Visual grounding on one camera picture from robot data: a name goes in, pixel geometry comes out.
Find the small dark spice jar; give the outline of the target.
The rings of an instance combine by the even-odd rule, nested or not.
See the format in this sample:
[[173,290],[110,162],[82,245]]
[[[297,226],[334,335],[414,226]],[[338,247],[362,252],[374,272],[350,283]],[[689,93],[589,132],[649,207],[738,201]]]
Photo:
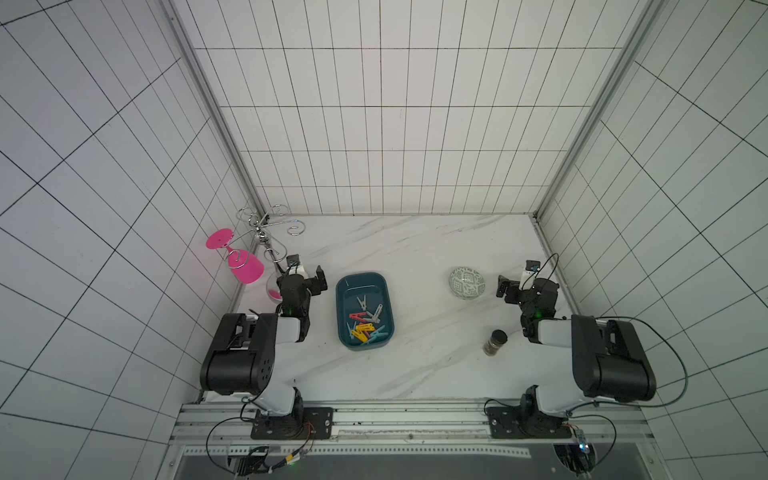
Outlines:
[[490,334],[488,340],[483,345],[483,352],[487,356],[495,356],[498,351],[507,343],[508,336],[505,331],[495,329]]

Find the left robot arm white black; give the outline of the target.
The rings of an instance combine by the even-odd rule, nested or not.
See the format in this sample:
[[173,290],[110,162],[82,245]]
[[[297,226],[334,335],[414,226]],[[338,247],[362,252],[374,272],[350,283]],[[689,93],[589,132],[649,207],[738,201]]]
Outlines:
[[298,267],[278,279],[282,298],[273,313],[227,313],[202,363],[203,390],[223,397],[247,394],[245,406],[256,408],[250,420],[258,429],[283,438],[299,436],[307,428],[301,393],[272,380],[276,346],[306,339],[311,321],[311,298],[328,289],[321,267],[307,277]]

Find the teal clothespin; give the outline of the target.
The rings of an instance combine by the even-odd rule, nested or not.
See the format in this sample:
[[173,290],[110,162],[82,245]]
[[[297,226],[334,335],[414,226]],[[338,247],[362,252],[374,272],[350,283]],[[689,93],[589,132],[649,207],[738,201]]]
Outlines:
[[369,343],[381,342],[385,338],[387,338],[389,335],[390,335],[390,332],[387,330],[387,327],[381,326],[380,328],[377,328],[375,330],[372,330],[371,332],[368,332],[368,342]]
[[354,324],[347,324],[347,329],[348,329],[348,332],[349,332],[350,341],[353,342],[354,344],[359,344],[360,341],[357,338],[357,335],[356,335],[357,332],[355,330]]

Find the chrome glass holder stand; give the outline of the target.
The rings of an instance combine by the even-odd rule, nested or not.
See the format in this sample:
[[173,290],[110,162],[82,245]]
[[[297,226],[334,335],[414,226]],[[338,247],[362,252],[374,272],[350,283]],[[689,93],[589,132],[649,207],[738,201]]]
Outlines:
[[263,250],[263,256],[267,264],[274,267],[275,272],[269,277],[266,283],[266,293],[275,303],[279,304],[282,300],[278,287],[278,279],[286,274],[286,256],[288,248],[274,235],[270,229],[278,226],[285,226],[290,236],[298,237],[306,230],[305,223],[293,216],[286,205],[275,204],[266,213],[260,214],[250,206],[245,206],[237,211],[236,217],[244,222],[248,229],[245,235],[251,235],[259,247]]

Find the teal plastic storage box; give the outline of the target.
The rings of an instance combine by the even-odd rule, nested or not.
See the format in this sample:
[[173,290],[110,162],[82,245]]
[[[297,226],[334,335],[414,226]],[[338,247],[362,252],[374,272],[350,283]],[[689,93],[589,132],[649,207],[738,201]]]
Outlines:
[[351,274],[336,284],[340,342],[352,351],[385,346],[395,333],[388,285],[376,272]]

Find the green patterned ceramic bowl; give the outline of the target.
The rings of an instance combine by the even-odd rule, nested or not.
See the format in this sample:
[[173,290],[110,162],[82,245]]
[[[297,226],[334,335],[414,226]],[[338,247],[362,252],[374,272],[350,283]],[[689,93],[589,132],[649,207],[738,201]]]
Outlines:
[[469,267],[457,267],[452,270],[448,284],[451,292],[463,300],[476,299],[486,289],[484,277],[477,270]]

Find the pink wine glass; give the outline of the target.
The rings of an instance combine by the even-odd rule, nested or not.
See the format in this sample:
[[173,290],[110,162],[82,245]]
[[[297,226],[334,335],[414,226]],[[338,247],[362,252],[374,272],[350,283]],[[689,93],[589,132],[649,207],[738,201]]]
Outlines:
[[263,276],[265,266],[254,254],[233,248],[233,240],[231,229],[220,229],[208,237],[206,247],[210,250],[225,249],[225,262],[234,277],[242,284],[252,284]]

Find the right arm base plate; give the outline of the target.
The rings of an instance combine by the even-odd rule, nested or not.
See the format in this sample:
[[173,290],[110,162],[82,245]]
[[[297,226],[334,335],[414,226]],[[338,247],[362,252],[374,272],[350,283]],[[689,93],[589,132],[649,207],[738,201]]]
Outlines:
[[487,406],[484,408],[493,439],[560,440],[570,439],[571,430],[560,417],[534,411],[524,414],[516,406]]

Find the red clothespin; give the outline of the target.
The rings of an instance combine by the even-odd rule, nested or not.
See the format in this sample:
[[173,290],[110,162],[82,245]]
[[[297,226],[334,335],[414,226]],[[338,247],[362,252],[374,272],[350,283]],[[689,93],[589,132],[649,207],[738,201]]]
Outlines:
[[363,322],[363,323],[370,323],[371,322],[371,319],[369,317],[367,317],[365,312],[362,312],[362,313],[351,313],[349,315],[349,318],[352,319],[352,320],[358,321],[358,322]]

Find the yellow clothespin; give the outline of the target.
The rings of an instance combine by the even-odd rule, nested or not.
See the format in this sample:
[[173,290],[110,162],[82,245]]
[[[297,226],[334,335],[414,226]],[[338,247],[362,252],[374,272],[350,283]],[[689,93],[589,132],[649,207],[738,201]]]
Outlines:
[[354,338],[358,339],[362,343],[367,343],[369,341],[369,338],[363,333],[353,331],[352,335]]
[[360,323],[355,326],[357,332],[363,333],[368,337],[368,332],[375,330],[375,326],[372,323]]

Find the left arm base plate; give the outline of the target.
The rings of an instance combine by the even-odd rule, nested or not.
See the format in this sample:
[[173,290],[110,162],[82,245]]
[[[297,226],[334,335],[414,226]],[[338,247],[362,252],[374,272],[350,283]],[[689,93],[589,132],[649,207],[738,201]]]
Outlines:
[[260,415],[253,423],[252,440],[326,440],[331,437],[335,410],[302,407],[286,416]]

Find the aluminium mounting rail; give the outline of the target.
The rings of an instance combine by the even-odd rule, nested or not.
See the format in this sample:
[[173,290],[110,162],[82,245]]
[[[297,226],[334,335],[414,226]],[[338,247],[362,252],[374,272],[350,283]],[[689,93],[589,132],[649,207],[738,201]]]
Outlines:
[[636,408],[585,411],[560,426],[521,426],[510,401],[416,400],[308,402],[305,425],[288,434],[239,401],[181,409],[170,439],[184,456],[232,457],[252,451],[309,455],[490,454],[526,458],[536,444],[618,446],[653,440]]

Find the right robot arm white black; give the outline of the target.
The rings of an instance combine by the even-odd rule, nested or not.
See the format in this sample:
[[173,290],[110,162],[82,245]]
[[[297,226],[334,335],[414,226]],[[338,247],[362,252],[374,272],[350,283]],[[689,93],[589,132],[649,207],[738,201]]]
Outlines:
[[566,438],[568,415],[601,402],[649,401],[657,383],[634,326],[614,318],[573,314],[556,318],[559,284],[532,275],[498,277],[496,296],[521,310],[523,336],[531,343],[570,351],[569,370],[550,383],[529,387],[510,408],[509,435]]

